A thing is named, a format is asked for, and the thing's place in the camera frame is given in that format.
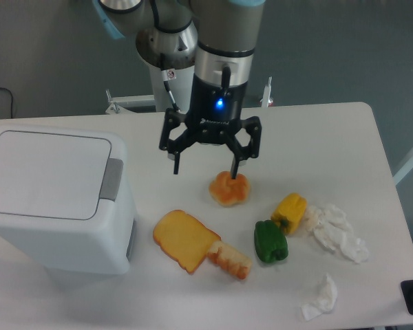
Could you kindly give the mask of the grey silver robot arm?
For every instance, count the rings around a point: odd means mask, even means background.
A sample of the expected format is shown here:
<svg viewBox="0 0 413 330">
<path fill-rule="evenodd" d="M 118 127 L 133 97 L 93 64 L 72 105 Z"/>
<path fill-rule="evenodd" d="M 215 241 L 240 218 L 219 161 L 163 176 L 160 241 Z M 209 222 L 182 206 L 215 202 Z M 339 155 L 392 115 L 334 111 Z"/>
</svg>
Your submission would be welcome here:
<svg viewBox="0 0 413 330">
<path fill-rule="evenodd" d="M 260 119 L 241 119 L 263 1 L 95 1 L 112 36 L 133 34 L 142 58 L 157 67 L 167 95 L 172 69 L 194 70 L 191 98 L 165 111 L 159 147 L 174 162 L 195 143 L 226 145 L 231 177 L 240 162 L 259 155 Z"/>
</svg>

